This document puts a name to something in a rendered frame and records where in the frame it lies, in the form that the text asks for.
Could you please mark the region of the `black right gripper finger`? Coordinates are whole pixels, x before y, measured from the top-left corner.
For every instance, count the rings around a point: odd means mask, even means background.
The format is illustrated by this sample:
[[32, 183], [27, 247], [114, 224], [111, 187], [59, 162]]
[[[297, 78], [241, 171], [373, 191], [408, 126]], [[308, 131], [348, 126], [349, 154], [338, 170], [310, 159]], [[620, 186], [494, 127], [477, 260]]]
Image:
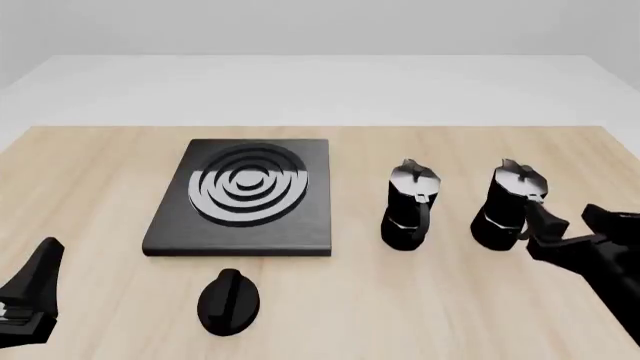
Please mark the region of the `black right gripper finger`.
[[548, 212], [542, 205], [526, 206], [529, 239], [528, 250], [557, 250], [563, 246], [563, 236], [569, 221]]
[[582, 219], [593, 233], [602, 234], [617, 245], [640, 245], [640, 213], [611, 212], [587, 204]]

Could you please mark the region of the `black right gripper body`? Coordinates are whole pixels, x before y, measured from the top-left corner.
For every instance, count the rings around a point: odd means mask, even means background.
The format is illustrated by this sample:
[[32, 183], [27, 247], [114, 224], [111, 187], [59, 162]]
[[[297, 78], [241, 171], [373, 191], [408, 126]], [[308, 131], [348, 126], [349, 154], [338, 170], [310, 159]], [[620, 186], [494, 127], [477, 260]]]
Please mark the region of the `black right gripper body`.
[[587, 279], [640, 280], [640, 233], [594, 233], [571, 239], [531, 235], [527, 251]]

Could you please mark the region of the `flat black stove plate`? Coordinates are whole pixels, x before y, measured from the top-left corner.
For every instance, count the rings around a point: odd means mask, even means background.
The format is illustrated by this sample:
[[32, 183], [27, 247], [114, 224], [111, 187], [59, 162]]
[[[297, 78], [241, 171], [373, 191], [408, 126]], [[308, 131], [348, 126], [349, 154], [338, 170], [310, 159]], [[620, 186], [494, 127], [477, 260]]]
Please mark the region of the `flat black stove plate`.
[[148, 257], [331, 250], [325, 139], [190, 140], [142, 242]]

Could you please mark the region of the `black silver moka pot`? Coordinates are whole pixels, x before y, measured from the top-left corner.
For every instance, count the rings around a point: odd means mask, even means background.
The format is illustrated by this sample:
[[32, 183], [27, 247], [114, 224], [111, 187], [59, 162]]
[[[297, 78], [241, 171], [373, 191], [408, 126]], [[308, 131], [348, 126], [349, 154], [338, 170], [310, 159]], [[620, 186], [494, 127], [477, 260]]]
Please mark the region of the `black silver moka pot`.
[[422, 245], [440, 186], [439, 176], [413, 159], [406, 158], [392, 170], [381, 221], [381, 238], [387, 245], [397, 251], [415, 251]]
[[487, 198], [470, 225], [473, 238], [493, 251], [509, 251], [522, 235], [526, 204], [548, 194], [544, 176], [528, 165], [503, 158], [491, 178]]

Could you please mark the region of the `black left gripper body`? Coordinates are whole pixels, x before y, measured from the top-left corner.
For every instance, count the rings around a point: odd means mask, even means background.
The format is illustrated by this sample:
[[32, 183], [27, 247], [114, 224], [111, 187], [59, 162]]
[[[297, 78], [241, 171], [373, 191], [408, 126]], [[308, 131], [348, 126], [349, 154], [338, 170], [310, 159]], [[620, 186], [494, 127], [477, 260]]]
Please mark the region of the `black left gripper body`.
[[0, 344], [45, 344], [56, 324], [56, 311], [38, 302], [0, 298]]

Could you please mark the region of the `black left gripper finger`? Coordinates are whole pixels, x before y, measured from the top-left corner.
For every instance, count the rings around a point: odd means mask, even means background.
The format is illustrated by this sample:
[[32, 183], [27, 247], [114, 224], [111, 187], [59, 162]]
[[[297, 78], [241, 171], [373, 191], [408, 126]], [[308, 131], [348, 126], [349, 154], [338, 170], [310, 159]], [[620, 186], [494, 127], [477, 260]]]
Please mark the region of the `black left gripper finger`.
[[57, 280], [64, 245], [44, 239], [27, 262], [0, 287], [0, 319], [29, 320], [36, 314], [58, 317]]

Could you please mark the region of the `round black stove knob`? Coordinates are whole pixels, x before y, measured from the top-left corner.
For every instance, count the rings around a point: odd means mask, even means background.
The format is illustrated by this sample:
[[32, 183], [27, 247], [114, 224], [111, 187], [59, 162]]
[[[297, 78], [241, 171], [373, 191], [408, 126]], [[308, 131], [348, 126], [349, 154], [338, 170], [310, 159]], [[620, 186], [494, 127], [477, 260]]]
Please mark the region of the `round black stove knob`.
[[256, 319], [260, 310], [257, 286], [237, 269], [223, 269], [199, 296], [197, 315], [212, 335], [239, 334]]

